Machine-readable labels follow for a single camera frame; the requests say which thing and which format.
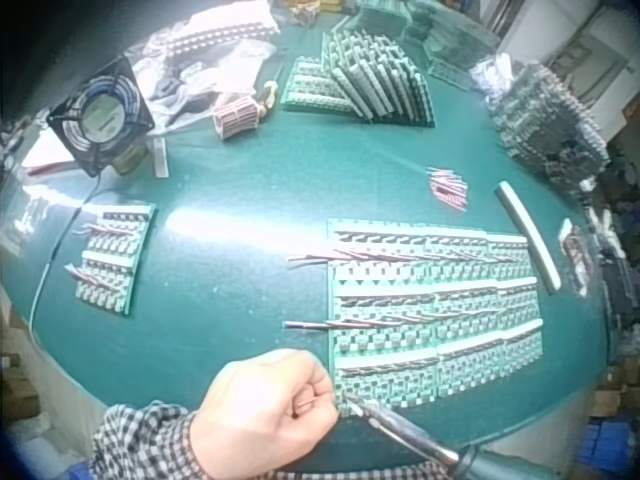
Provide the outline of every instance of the sleeve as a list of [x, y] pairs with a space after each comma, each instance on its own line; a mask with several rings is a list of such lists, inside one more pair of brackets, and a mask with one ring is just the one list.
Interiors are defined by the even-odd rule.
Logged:
[[109, 408], [93, 437], [91, 473], [98, 480], [207, 479], [189, 444], [194, 416], [158, 401]]

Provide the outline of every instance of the black wire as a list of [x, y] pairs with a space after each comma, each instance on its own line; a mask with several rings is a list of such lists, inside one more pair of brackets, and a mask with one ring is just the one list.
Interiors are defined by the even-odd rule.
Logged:
[[69, 229], [71, 228], [73, 223], [78, 218], [78, 215], [80, 215], [80, 212], [82, 211], [84, 206], [87, 203], [89, 203], [91, 201], [91, 199], [93, 199], [96, 196], [98, 188], [100, 187], [101, 179], [102, 179], [102, 174], [98, 173], [98, 177], [96, 178], [95, 185], [93, 186], [93, 188], [91, 189], [89, 194], [85, 197], [85, 199], [82, 201], [82, 203], [79, 206], [76, 207], [75, 211], [73, 212], [73, 215], [71, 215], [71, 218], [69, 219], [69, 221], [65, 225], [64, 229], [62, 230], [62, 232], [60, 232], [60, 235], [58, 236], [58, 239], [53, 244], [53, 248], [51, 249], [51, 253], [49, 254], [49, 259], [47, 260], [47, 263], [45, 264], [44, 269], [42, 271], [42, 275], [40, 276], [40, 283], [38, 283], [38, 287], [36, 289], [36, 293], [33, 296], [33, 301], [31, 302], [31, 309], [29, 310], [29, 319], [28, 319], [29, 335], [31, 336], [31, 341], [36, 346], [36, 350], [38, 350], [38, 343], [36, 341], [35, 330], [34, 330], [33, 324], [34, 324], [34, 320], [35, 320], [35, 317], [36, 317], [36, 311], [38, 309], [38, 304], [40, 303], [40, 297], [42, 295], [42, 290], [44, 288], [44, 284], [47, 281], [47, 278], [49, 277], [49, 270], [51, 269], [51, 265], [53, 264], [53, 262], [55, 261], [56, 257], [58, 256], [58, 251], [60, 250], [60, 246], [62, 245], [62, 241], [67, 236], [67, 233], [69, 232]]

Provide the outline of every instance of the table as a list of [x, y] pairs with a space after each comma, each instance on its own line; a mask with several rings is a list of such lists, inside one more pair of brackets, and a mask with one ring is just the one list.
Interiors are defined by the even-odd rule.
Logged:
[[[290, 52], [282, 81], [297, 55], [318, 54], [322, 28], [283, 31]], [[266, 64], [269, 69], [276, 64]], [[404, 412], [443, 441], [462, 445], [503, 436], [590, 385], [606, 362], [601, 289], [595, 282], [586, 300], [574, 293], [557, 241], [565, 217], [582, 228], [585, 220], [506, 155], [479, 94], [428, 81], [436, 129], [278, 108], [256, 131], [224, 143], [209, 120], [169, 135], [169, 179], [156, 179], [151, 161], [127, 177], [105, 171], [103, 193], [89, 210], [134, 200], [158, 206], [131, 314], [120, 318], [75, 299], [75, 281], [63, 266], [79, 263], [86, 239], [69, 234], [38, 307], [42, 345], [101, 401], [135, 406], [160, 399], [196, 408], [225, 363], [273, 348], [306, 348], [327, 362], [326, 334], [282, 328], [283, 320], [326, 317], [326, 269], [291, 269], [286, 256], [326, 238], [330, 218], [516, 233], [494, 194], [507, 180], [564, 285], [549, 296], [539, 282], [544, 357], [505, 380]], [[21, 153], [28, 147], [29, 141]], [[452, 168], [469, 183], [466, 213], [432, 196], [429, 166]], [[53, 244], [94, 184], [80, 171], [36, 182], [14, 176], [0, 192], [2, 282], [24, 317]], [[74, 228], [91, 218], [83, 211]], [[292, 469], [348, 471], [414, 461], [358, 419], [347, 419]]]

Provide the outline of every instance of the black cable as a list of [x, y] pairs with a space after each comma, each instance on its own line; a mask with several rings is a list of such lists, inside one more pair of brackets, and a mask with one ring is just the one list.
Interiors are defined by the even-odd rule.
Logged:
[[29, 337], [31, 338], [31, 341], [33, 342], [33, 345], [36, 347], [36, 350], [38, 352], [42, 352], [43, 349], [41, 349], [39, 347], [39, 345], [38, 345], [38, 342], [37, 342], [37, 339], [36, 339], [36, 336], [35, 336], [35, 330], [34, 330], [33, 324], [34, 324], [34, 320], [35, 320], [35, 317], [36, 317], [36, 311], [38, 309], [38, 304], [40, 303], [40, 296], [42, 295], [42, 290], [44, 288], [44, 284], [45, 284], [47, 278], [49, 277], [49, 270], [51, 269], [51, 265], [53, 264], [53, 262], [55, 261], [56, 257], [58, 256], [58, 251], [60, 250], [60, 246], [62, 245], [62, 241], [67, 236], [67, 233], [69, 232], [69, 229], [71, 228], [73, 223], [76, 221], [76, 218], [78, 218], [78, 215], [80, 215], [80, 212], [82, 211], [84, 206], [87, 203], [89, 203], [92, 198], [94, 198], [96, 196], [98, 188], [100, 187], [101, 178], [102, 178], [102, 174], [98, 173], [98, 177], [96, 178], [95, 185], [93, 186], [93, 188], [91, 189], [89, 194], [85, 197], [85, 199], [82, 201], [82, 203], [76, 207], [75, 211], [73, 212], [73, 215], [71, 215], [71, 218], [69, 219], [69, 221], [65, 225], [64, 229], [62, 230], [62, 232], [60, 232], [60, 235], [58, 236], [58, 239], [53, 244], [53, 248], [51, 249], [51, 253], [49, 254], [49, 260], [47, 260], [47, 263], [44, 266], [44, 270], [42, 270], [42, 275], [40, 276], [40, 282], [38, 283], [38, 288], [36, 289], [36, 293], [33, 296], [33, 301], [31, 302], [31, 309], [29, 310], [29, 319], [28, 319]]

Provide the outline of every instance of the black and white checkered shirt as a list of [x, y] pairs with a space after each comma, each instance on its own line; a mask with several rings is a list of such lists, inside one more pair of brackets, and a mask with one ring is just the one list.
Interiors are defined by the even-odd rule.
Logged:
[[[189, 444], [195, 413], [152, 402], [142, 410], [116, 405], [107, 410], [93, 437], [91, 472], [100, 480], [207, 479]], [[447, 480], [435, 462], [346, 473], [274, 471], [256, 480]]]

